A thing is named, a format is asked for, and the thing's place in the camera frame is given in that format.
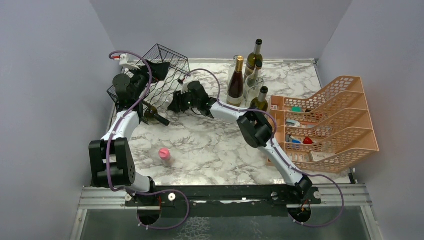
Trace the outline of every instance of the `pink lid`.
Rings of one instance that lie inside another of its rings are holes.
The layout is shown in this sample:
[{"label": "pink lid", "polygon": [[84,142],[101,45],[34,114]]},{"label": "pink lid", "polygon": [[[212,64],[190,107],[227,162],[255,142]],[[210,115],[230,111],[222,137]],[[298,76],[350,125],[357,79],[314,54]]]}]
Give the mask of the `pink lid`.
[{"label": "pink lid", "polygon": [[160,157],[160,159],[162,159],[162,160],[167,160],[167,159],[169,159],[169,158],[171,157],[170,150],[169,150],[168,148],[166,148],[166,147],[161,148],[161,149],[159,150],[159,157]]}]

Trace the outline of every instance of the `marble surface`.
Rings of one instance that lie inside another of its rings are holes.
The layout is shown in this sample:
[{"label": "marble surface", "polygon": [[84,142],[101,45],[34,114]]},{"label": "marble surface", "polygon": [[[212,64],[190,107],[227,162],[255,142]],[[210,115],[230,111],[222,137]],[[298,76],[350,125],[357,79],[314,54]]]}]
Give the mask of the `marble surface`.
[{"label": "marble surface", "polygon": [[[230,61],[190,63],[190,69],[207,69],[221,83],[220,99],[227,97]],[[307,98],[321,87],[312,63],[264,62],[262,76],[271,95]],[[218,84],[207,72],[194,72],[186,81],[200,81],[210,96],[217,96]],[[169,93],[177,87],[174,84]],[[137,172],[150,176],[157,185],[247,185],[283,184],[275,167],[267,166],[266,156],[244,141],[237,124],[196,115],[192,111],[173,113],[167,110],[172,95],[163,94],[155,106],[171,123],[168,127],[150,122],[141,123],[129,141]],[[158,151],[169,148],[175,163],[166,167]],[[328,174],[338,183],[349,183],[347,172]],[[312,178],[316,184],[329,183],[324,178]]]}]

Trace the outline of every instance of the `gray wall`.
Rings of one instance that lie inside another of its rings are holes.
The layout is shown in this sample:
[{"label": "gray wall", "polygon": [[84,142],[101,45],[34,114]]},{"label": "gray wall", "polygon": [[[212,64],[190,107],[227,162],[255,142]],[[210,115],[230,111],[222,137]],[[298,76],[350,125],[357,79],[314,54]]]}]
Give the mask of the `gray wall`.
[{"label": "gray wall", "polygon": [[88,0],[0,2],[0,239],[69,239],[113,50]]},{"label": "gray wall", "polygon": [[357,168],[386,240],[424,234],[424,1],[353,0],[318,61],[361,76],[380,147]]},{"label": "gray wall", "polygon": [[319,58],[352,0],[90,0],[116,49],[154,44],[231,58],[263,39],[265,58]]}]

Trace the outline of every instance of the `pink bottle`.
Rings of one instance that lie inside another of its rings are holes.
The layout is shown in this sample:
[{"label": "pink bottle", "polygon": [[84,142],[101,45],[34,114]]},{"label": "pink bottle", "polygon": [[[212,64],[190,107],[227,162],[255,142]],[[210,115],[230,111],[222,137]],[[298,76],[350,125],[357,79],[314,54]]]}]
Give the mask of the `pink bottle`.
[{"label": "pink bottle", "polygon": [[162,163],[167,167],[174,164],[174,158],[171,156],[170,150],[166,147],[159,150],[159,157],[162,159]]}]

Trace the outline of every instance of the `black wire basket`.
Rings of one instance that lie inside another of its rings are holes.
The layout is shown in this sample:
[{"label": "black wire basket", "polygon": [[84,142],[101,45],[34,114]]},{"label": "black wire basket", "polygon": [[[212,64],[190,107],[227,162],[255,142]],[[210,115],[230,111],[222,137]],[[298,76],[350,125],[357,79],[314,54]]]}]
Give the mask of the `black wire basket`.
[{"label": "black wire basket", "polygon": [[[158,110],[164,106],[165,103],[169,102],[169,98],[178,88],[178,79],[182,79],[183,76],[189,74],[190,66],[189,59],[167,47],[160,44],[156,44],[143,58],[154,64],[170,63],[168,74],[164,81],[152,82],[150,89],[144,98],[146,102],[156,107]],[[145,64],[140,60],[136,63],[137,66],[142,67]],[[130,77],[133,74],[128,70],[124,69],[124,73]],[[115,102],[118,103],[118,96],[116,94],[115,87],[112,85],[107,93]]]}]

